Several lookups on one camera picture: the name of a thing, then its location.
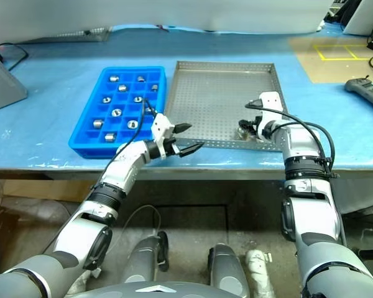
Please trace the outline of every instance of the concrete floor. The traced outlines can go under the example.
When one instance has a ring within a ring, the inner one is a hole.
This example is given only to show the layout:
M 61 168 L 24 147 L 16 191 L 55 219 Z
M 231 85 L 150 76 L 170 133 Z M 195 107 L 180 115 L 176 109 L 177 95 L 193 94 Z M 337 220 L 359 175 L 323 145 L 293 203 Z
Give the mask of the concrete floor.
M 299 297 L 301 286 L 293 243 L 280 234 L 280 181 L 139 181 L 121 207 L 114 228 L 118 237 L 123 223 L 140 205 L 152 204 L 162 215 L 161 229 L 168 233 L 170 269 L 159 272 L 157 280 L 208 282 L 207 255 L 217 242 L 230 245 L 244 262 L 247 250 L 271 252 L 267 265 L 278 297 Z M 36 253 L 48 243 L 73 212 L 76 203 L 8 198 L 4 206 L 21 214 L 14 237 L 5 254 L 5 270 Z M 152 233 L 154 214 L 140 211 L 131 220 L 121 241 L 106 256 L 98 279 L 88 281 L 88 289 L 119 281 L 127 256 L 134 245 Z M 352 245 L 373 244 L 373 231 L 362 235 L 362 224 L 352 220 L 346 227 Z

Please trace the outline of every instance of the table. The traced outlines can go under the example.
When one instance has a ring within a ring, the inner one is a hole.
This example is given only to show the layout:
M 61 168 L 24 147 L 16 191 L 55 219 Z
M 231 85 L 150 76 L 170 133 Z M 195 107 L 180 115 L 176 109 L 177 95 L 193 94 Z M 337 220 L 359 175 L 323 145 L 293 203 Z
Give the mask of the table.
M 327 25 L 318 36 L 340 36 Z M 123 29 L 103 43 L 28 44 L 13 70 L 29 97 L 0 110 L 0 172 L 95 176 L 107 160 L 87 160 L 68 139 L 107 66 L 162 65 L 170 90 L 177 60 L 275 63 L 291 114 L 326 127 L 334 138 L 334 169 L 373 173 L 373 107 L 342 84 L 313 84 L 293 53 L 290 35 L 244 35 L 173 29 Z M 154 161 L 142 179 L 282 179 L 279 152 L 202 148 L 185 158 Z

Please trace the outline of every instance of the stainless steel tray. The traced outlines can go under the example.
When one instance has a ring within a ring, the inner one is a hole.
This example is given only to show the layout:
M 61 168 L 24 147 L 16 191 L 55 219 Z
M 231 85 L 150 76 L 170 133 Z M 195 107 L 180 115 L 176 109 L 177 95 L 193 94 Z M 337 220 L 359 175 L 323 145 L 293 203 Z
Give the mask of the stainless steel tray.
M 177 144 L 205 141 L 206 147 L 280 151 L 237 133 L 239 120 L 261 115 L 244 105 L 264 91 L 277 91 L 287 111 L 273 63 L 178 61 L 165 114 L 172 123 L 193 126 L 177 136 Z

